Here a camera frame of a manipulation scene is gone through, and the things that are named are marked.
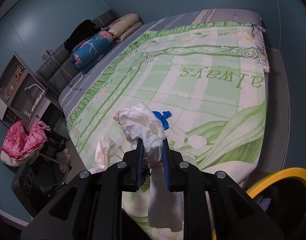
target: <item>silver screw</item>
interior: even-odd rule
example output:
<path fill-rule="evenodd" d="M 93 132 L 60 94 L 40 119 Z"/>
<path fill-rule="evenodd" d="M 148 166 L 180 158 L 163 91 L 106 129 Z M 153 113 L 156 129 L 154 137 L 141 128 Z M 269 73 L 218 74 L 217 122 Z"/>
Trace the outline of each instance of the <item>silver screw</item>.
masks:
<path fill-rule="evenodd" d="M 90 172 L 89 172 L 89 171 L 81 171 L 81 172 L 80 172 L 80 177 L 81 177 L 82 179 L 87 178 L 89 175 L 90 175 Z"/>
<path fill-rule="evenodd" d="M 189 164 L 187 162 L 180 162 L 180 167 L 186 169 L 189 167 Z"/>
<path fill-rule="evenodd" d="M 117 167 L 122 169 L 122 168 L 125 168 L 127 166 L 126 162 L 119 162 L 117 163 Z"/>
<path fill-rule="evenodd" d="M 226 173 L 224 171 L 218 171 L 216 175 L 219 179 L 224 179 L 226 177 Z"/>

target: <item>white towel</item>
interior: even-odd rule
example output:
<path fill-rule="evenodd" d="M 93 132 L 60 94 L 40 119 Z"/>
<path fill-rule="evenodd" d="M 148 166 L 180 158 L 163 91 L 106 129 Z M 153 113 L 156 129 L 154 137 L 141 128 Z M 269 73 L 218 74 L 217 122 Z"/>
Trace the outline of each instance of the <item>white towel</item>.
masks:
<path fill-rule="evenodd" d="M 183 194 L 169 192 L 165 185 L 164 171 L 157 163 L 163 157 L 164 128 L 160 120 L 144 103 L 124 108 L 119 115 L 123 132 L 136 149 L 139 138 L 143 140 L 144 156 L 151 170 L 148 225 L 181 231 L 183 227 Z"/>
<path fill-rule="evenodd" d="M 96 151 L 95 151 L 95 162 L 97 166 L 89 169 L 88 171 L 92 174 L 106 171 L 110 163 L 110 157 L 115 153 L 115 143 L 114 141 L 101 134 L 98 139 Z"/>

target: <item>blue gripper pad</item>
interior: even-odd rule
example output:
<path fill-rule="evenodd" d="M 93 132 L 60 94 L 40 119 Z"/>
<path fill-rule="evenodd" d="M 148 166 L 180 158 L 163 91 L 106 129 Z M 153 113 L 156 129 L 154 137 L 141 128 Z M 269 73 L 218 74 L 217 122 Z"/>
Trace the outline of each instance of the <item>blue gripper pad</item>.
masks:
<path fill-rule="evenodd" d="M 137 165 L 136 165 L 136 186 L 139 188 L 141 185 L 143 158 L 144 158 L 144 146 L 141 139 L 138 140 L 136 147 Z"/>
<path fill-rule="evenodd" d="M 167 139 L 163 141 L 163 168 L 164 168 L 164 177 L 165 177 L 165 184 L 167 190 L 171 189 L 171 174 L 170 174 L 170 166 L 169 166 L 169 154 L 170 150 L 168 148 Z"/>

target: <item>plaid blanket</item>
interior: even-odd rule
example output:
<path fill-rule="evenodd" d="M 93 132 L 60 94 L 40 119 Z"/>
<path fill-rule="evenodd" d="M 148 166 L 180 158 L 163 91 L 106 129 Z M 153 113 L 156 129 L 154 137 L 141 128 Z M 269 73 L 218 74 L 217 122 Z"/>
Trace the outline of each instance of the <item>plaid blanket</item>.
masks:
<path fill-rule="evenodd" d="M 251 24 L 214 22 L 138 37 L 108 65 L 68 119 L 86 168 L 96 166 L 100 134 L 116 144 L 110 164 L 131 150 L 113 116 L 143 102 L 152 111 L 172 113 L 165 131 L 171 149 L 195 158 L 200 170 L 225 170 L 242 181 L 257 165 L 266 120 L 267 60 L 257 49 L 255 32 L 260 31 Z M 148 200 L 149 179 L 138 192 L 123 193 L 122 205 L 152 238 L 173 237 L 167 229 L 147 226 Z"/>

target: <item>headboard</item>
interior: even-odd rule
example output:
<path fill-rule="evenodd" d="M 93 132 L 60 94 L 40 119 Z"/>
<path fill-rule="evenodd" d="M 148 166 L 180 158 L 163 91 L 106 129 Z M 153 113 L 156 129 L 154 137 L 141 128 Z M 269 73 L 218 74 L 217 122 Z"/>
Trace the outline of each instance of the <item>headboard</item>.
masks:
<path fill-rule="evenodd" d="M 96 24 L 96 27 L 104 28 L 118 18 L 120 18 L 119 15 L 110 9 L 95 18 L 93 23 Z M 54 53 L 58 57 L 60 66 L 52 57 L 48 57 L 36 71 L 36 76 L 46 87 L 59 96 L 67 84 L 79 73 L 79 70 L 70 62 L 70 54 L 64 48 L 64 41 L 54 50 Z"/>

